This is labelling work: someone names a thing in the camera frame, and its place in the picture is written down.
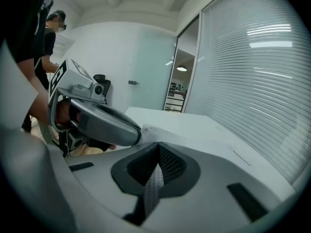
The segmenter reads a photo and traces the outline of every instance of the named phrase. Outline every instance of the white horizontal blinds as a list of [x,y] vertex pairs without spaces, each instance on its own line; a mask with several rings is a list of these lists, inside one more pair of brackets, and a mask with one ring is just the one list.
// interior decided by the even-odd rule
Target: white horizontal blinds
[[203,12],[185,112],[206,115],[289,182],[311,154],[311,40],[286,0],[216,0]]

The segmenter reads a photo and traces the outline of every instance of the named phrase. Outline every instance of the white table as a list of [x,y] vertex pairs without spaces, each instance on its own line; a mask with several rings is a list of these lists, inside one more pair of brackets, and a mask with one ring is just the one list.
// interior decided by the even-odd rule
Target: white table
[[167,134],[163,141],[178,138],[180,145],[230,160],[269,187],[281,201],[295,193],[285,178],[256,150],[207,116],[136,107],[129,107],[125,114],[141,127],[148,124],[181,136]]

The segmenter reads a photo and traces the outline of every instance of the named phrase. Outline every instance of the door handle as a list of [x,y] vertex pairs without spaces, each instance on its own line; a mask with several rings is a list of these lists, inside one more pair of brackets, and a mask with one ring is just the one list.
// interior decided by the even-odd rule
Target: door handle
[[129,80],[128,83],[129,83],[129,84],[134,84],[134,85],[139,84],[137,81],[133,81],[133,80]]

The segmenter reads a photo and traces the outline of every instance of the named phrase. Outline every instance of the doorway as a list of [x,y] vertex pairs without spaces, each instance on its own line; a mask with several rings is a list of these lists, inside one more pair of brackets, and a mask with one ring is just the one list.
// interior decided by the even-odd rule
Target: doorway
[[165,111],[181,113],[183,110],[197,55],[198,32],[199,18],[178,38],[173,71],[165,100]]

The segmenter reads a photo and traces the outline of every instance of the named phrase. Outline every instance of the ceiling light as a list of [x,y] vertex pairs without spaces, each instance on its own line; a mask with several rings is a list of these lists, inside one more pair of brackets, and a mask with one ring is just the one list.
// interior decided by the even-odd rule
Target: ceiling light
[[266,47],[286,47],[291,48],[293,43],[291,41],[263,41],[249,44],[251,48],[266,48]]
[[187,69],[186,69],[185,66],[179,66],[179,67],[177,67],[177,70],[178,70],[178,71],[182,71],[182,72],[187,71]]

